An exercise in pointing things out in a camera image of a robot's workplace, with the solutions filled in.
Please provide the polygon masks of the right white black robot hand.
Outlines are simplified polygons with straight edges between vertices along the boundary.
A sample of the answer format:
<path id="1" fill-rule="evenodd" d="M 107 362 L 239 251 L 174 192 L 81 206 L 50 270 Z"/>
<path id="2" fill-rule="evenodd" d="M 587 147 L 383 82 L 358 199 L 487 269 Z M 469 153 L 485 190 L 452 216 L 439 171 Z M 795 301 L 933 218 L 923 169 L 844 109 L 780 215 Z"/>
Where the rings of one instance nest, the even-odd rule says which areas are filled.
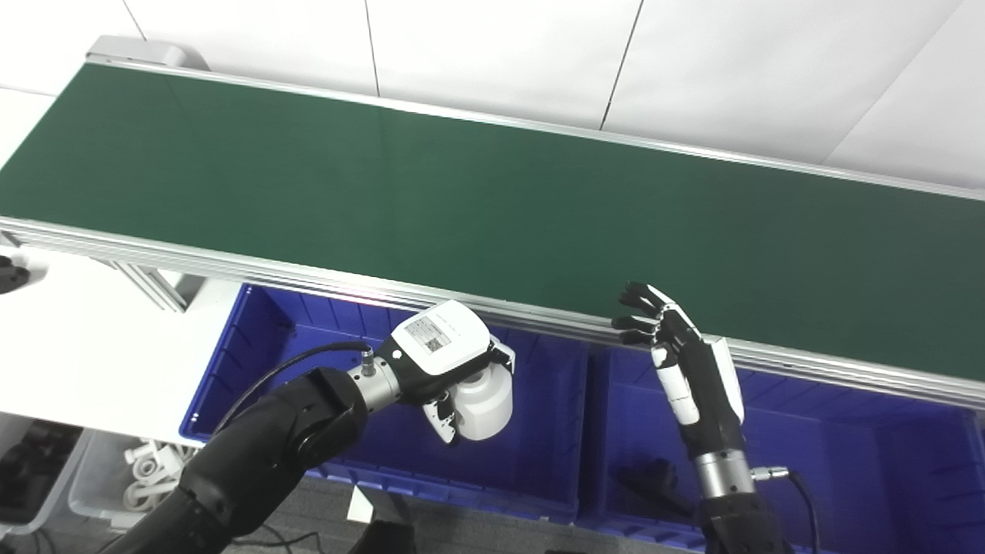
<path id="1" fill-rule="evenodd" d="M 687 457 L 746 449 L 741 387 L 727 341 L 700 332 L 678 302 L 629 281 L 619 303 L 637 309 L 611 321 L 622 345 L 647 347 L 665 387 Z"/>

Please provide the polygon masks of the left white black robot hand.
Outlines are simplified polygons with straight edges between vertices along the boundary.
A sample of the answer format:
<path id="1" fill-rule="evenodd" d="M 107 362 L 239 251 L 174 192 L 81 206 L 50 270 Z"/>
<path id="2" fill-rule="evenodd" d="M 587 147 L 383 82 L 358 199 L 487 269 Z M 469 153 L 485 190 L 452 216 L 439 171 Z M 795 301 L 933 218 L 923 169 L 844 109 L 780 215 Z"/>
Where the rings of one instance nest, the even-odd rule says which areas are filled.
<path id="1" fill-rule="evenodd" d="M 367 409 L 421 408 L 444 444 L 485 441 L 513 417 L 516 354 L 477 313 L 448 299 L 398 324 L 359 372 Z"/>

